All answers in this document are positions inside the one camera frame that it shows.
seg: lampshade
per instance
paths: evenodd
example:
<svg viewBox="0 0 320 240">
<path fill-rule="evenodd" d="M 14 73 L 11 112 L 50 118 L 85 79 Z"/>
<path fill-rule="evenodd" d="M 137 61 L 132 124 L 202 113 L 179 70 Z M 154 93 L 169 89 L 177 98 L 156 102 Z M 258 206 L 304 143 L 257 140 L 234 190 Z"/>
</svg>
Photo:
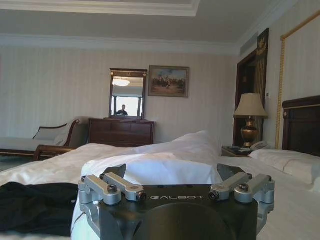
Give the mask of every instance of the lampshade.
<svg viewBox="0 0 320 240">
<path fill-rule="evenodd" d="M 267 117 L 268 113 L 262 106 L 259 93 L 246 93 L 241 95 L 241 100 L 234 116 Z"/>
</svg>

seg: doorway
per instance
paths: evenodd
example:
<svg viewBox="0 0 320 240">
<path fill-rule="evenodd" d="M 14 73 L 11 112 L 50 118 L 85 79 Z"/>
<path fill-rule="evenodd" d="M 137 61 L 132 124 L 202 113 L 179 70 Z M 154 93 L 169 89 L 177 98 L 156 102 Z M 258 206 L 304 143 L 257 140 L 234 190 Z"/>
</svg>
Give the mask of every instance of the doorway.
<svg viewBox="0 0 320 240">
<path fill-rule="evenodd" d="M 236 92 L 235 92 L 235 110 L 237 109 L 241 95 L 250 94 L 255 89 L 256 75 L 256 56 L 254 50 L 237 65 Z M 246 126 L 245 118 L 235 118 L 233 124 L 233 146 L 243 146 L 245 141 L 241 136 L 241 128 Z"/>
</svg>

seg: brass lamp base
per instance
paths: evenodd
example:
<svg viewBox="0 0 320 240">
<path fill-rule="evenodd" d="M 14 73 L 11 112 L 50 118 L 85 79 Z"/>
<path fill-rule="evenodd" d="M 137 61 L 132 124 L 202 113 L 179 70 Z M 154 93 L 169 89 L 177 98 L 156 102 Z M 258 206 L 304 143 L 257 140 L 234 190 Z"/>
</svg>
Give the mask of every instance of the brass lamp base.
<svg viewBox="0 0 320 240">
<path fill-rule="evenodd" d="M 250 148 L 258 135 L 258 130 L 254 127 L 255 120 L 251 117 L 246 119 L 246 126 L 241 128 L 241 135 L 244 140 L 243 147 Z"/>
</svg>

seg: table lamp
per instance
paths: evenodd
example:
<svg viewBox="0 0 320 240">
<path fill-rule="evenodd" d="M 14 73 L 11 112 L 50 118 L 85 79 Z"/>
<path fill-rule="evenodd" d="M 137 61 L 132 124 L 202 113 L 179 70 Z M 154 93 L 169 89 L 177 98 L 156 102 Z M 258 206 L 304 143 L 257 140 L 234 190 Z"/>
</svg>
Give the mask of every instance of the table lamp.
<svg viewBox="0 0 320 240">
<path fill-rule="evenodd" d="M 267 117 L 261 96 L 259 93 L 245 93 L 241 95 L 240 103 L 234 117 L 245 117 L 246 126 L 241 128 L 241 135 L 244 140 L 244 147 L 250 148 L 252 142 L 256 139 L 258 130 L 254 127 L 255 120 L 252 117 Z"/>
</svg>

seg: picture frame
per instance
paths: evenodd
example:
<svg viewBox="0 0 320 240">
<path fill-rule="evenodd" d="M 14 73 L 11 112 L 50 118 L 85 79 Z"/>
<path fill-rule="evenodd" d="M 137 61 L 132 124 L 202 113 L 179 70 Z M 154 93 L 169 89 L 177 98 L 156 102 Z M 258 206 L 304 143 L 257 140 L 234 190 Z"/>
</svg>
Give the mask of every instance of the picture frame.
<svg viewBox="0 0 320 240">
<path fill-rule="evenodd" d="M 189 96 L 190 68 L 184 66 L 149 66 L 148 96 Z"/>
</svg>

